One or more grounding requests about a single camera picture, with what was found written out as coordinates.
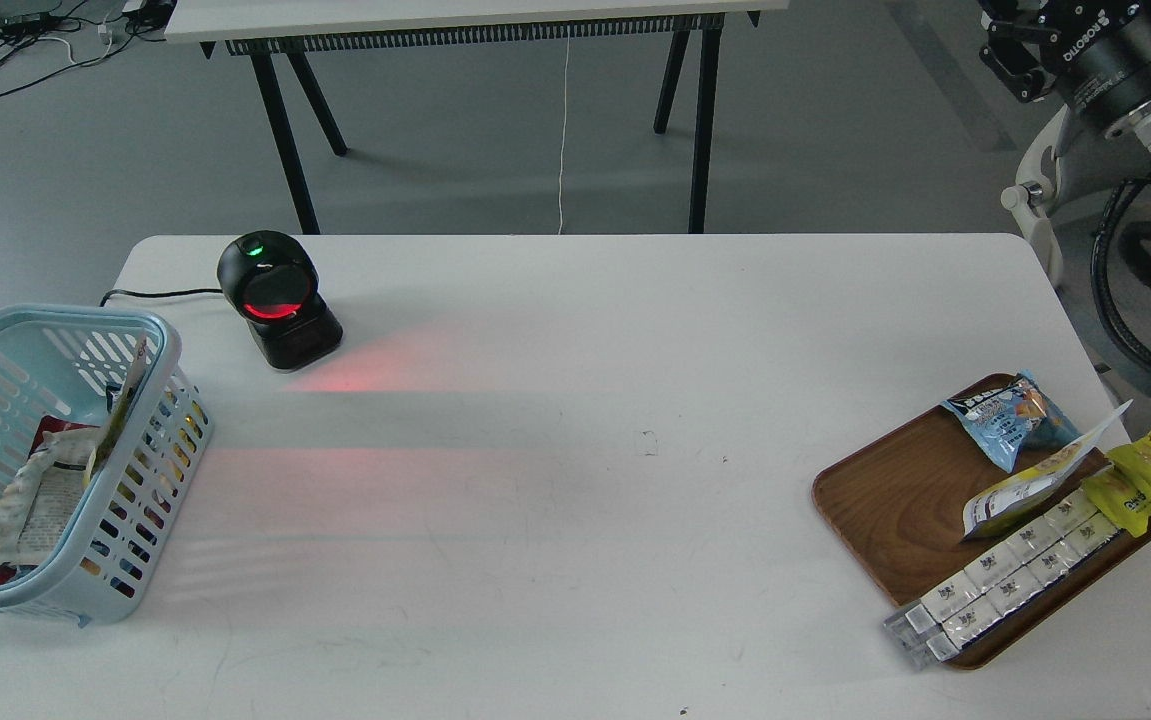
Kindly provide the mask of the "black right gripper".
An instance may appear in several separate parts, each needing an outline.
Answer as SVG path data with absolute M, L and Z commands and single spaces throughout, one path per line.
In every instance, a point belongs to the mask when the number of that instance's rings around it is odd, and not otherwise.
M 988 31 L 1041 26 L 1037 56 L 1017 40 L 988 40 L 980 49 L 1017 102 L 1054 91 L 1095 133 L 1151 141 L 1151 1 L 977 3 Z

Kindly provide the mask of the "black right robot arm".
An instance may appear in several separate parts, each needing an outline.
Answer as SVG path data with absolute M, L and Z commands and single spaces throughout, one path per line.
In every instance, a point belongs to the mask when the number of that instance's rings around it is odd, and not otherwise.
M 1090 250 L 1090 293 L 1107 340 L 1151 375 L 1151 348 L 1125 322 L 1110 286 L 1116 254 L 1151 290 L 1151 220 L 1125 214 L 1151 187 L 1151 1 L 983 1 L 980 49 L 1019 102 L 1058 95 L 1055 117 L 1020 160 L 1000 201 L 1049 279 L 1064 274 L 1052 214 L 1110 191 Z

